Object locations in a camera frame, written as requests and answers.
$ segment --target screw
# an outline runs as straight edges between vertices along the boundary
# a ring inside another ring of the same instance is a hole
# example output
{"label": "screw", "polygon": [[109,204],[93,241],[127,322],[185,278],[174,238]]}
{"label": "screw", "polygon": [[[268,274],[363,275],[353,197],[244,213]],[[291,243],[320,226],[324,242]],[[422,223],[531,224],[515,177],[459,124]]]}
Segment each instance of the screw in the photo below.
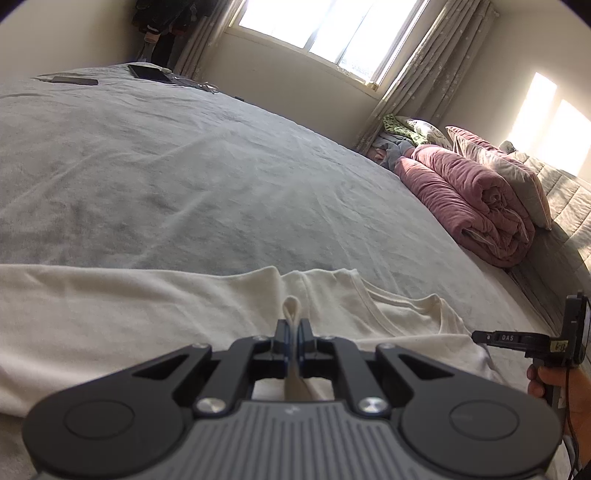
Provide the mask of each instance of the screw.
{"label": "screw", "polygon": [[382,413],[388,408],[388,403],[379,397],[365,397],[358,407],[363,413]]}
{"label": "screw", "polygon": [[226,402],[221,398],[205,397],[197,402],[197,409],[201,413],[220,413],[226,409]]}

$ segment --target pink comforter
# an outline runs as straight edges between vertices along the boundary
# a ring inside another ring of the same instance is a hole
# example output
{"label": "pink comforter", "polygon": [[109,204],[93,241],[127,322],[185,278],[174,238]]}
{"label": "pink comforter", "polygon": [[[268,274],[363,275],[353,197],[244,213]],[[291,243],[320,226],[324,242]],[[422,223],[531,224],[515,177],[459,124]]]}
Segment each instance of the pink comforter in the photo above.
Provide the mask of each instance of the pink comforter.
{"label": "pink comforter", "polygon": [[519,263],[534,225],[498,173],[450,150],[421,145],[394,173],[461,246],[497,267]]}

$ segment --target hand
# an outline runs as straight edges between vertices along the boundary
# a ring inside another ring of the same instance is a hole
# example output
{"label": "hand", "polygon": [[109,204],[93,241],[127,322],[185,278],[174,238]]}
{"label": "hand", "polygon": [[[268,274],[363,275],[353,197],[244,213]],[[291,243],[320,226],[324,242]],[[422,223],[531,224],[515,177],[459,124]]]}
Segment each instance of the hand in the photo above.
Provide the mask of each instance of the hand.
{"label": "hand", "polygon": [[[566,387],[566,369],[539,367],[533,365],[527,369],[530,384],[527,393],[533,397],[544,396],[544,386],[536,379],[548,385]],[[569,373],[569,410],[570,421],[579,442],[579,459],[583,465],[591,460],[591,380],[582,369],[573,368]],[[570,435],[568,422],[564,422],[564,432]]]}

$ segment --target gray bedsheet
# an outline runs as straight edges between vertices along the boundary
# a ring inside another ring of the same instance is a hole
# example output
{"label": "gray bedsheet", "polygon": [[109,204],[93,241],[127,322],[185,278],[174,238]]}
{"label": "gray bedsheet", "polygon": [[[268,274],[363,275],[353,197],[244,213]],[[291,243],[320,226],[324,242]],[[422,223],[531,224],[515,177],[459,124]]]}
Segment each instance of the gray bedsheet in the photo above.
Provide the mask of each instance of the gray bedsheet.
{"label": "gray bedsheet", "polygon": [[397,294],[439,294],[470,328],[544,330],[367,158],[221,93],[126,66],[75,74],[100,85],[0,86],[0,262],[357,268]]}

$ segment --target white t-shirt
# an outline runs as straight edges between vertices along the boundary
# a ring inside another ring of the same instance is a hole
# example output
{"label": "white t-shirt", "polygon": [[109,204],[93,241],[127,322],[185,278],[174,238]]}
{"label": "white t-shirt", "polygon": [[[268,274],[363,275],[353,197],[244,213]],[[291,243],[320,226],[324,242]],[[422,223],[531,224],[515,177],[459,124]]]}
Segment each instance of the white t-shirt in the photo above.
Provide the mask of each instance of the white t-shirt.
{"label": "white t-shirt", "polygon": [[[24,416],[41,398],[190,343],[226,349],[272,335],[277,320],[373,350],[392,342],[498,380],[486,351],[437,295],[409,300],[356,270],[281,275],[267,267],[215,277],[176,271],[0,265],[0,412]],[[257,383],[255,398],[330,398],[327,381]]]}

